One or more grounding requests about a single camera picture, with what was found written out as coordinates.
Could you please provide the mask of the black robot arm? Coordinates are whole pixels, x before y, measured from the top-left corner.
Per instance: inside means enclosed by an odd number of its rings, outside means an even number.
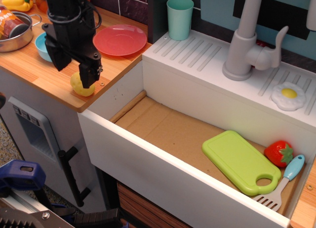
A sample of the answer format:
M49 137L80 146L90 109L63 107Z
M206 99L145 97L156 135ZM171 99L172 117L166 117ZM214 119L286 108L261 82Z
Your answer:
M100 78L101 54L93 43L97 28L102 23L95 6L88 0L46 0L50 23L42 29L46 32L45 46L58 71L72 60L79 63L79 76L84 88L89 88Z

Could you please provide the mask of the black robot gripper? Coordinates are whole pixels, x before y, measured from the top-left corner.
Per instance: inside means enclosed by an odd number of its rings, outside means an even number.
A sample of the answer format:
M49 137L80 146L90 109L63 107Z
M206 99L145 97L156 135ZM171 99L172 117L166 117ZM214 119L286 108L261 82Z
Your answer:
M103 71L101 54L93 44L96 24L93 15L77 19L45 23L45 46L50 59L58 71L67 67L72 60L79 62L82 86L88 89L100 78Z

